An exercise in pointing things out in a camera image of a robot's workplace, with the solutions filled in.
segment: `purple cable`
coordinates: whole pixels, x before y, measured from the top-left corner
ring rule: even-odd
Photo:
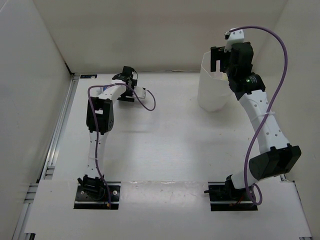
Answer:
[[[97,116],[96,116],[96,111],[95,111],[95,108],[94,108],[94,104],[91,100],[91,95],[90,95],[90,90],[93,89],[93,88],[103,88],[103,87],[113,87],[115,85],[123,85],[123,86],[126,86],[128,89],[130,89],[133,94],[135,95],[136,99],[139,101],[139,103],[145,108],[147,109],[148,111],[153,111],[155,110],[156,108],[156,98],[155,96],[152,94],[151,91],[149,90],[146,90],[148,93],[150,93],[150,95],[152,96],[153,98],[153,101],[154,101],[154,106],[153,108],[147,108],[144,103],[139,99],[137,93],[132,89],[132,87],[130,87],[129,85],[125,84],[125,83],[115,83],[115,84],[109,84],[109,85],[94,85],[94,86],[91,86],[88,88],[87,90],[87,94],[88,94],[88,100],[89,100],[89,104],[90,104],[90,107],[91,107],[91,111],[93,113],[93,119],[94,119],[94,125],[95,125],[95,131],[96,131],[96,142],[95,142],[95,150],[94,150],[94,160],[95,160],[95,165],[96,165],[96,169],[98,171],[98,174],[100,176],[100,178],[102,179],[103,183],[105,184],[106,186],[106,190],[108,192],[108,203],[109,203],[109,207],[111,208],[111,194],[110,194],[110,189],[109,189],[109,186],[108,186],[108,183],[107,181],[105,180],[104,176],[102,175],[101,171],[100,171],[100,168],[99,168],[99,165],[98,165],[98,141],[99,141],[99,126],[98,126],[98,120],[97,120]]]
[[[282,84],[284,83],[284,80],[285,80],[285,77],[286,77],[286,74],[287,74],[287,69],[288,69],[288,53],[287,53],[287,49],[286,49],[286,46],[285,46],[285,43],[282,41],[282,39],[273,31],[265,28],[265,27],[262,27],[262,26],[242,26],[242,27],[237,27],[235,29],[232,29],[230,30],[229,32],[232,33],[232,32],[235,32],[235,31],[238,31],[238,30],[243,30],[243,29],[260,29],[262,31],[265,31],[269,34],[271,34],[272,36],[274,36],[278,42],[280,43],[281,47],[282,47],[282,50],[283,50],[283,54],[284,54],[284,68],[283,68],[283,73],[282,73],[282,77],[281,77],[281,80],[279,82],[279,85],[278,87],[276,88],[272,98],[271,98],[271,101],[269,102],[269,106],[266,110],[266,114],[264,115],[263,119],[262,119],[262,122],[260,123],[259,127],[257,128],[257,130],[255,131],[254,135],[253,135],[253,138],[249,144],[249,147],[248,147],[248,150],[246,152],[246,155],[245,155],[245,160],[244,160],[244,185],[245,185],[245,190],[246,190],[246,193],[247,195],[249,196],[250,200],[253,202],[254,205],[260,205],[262,203],[262,193],[261,193],[261,190],[260,188],[258,187],[257,184],[252,184],[254,187],[256,187],[258,193],[259,193],[259,202],[256,201],[256,196],[255,196],[255,193],[254,193],[254,187],[252,187],[252,190],[249,189],[249,186],[248,186],[248,162],[249,162],[249,157],[250,157],[250,152],[252,150],[252,147],[255,143],[255,140],[257,139],[258,137],[258,134],[261,130],[261,128],[263,127],[263,125],[265,124],[266,120],[267,120],[267,117],[269,116],[269,112],[271,110],[271,107],[272,105],[274,104],[274,101],[281,89],[281,86]]]

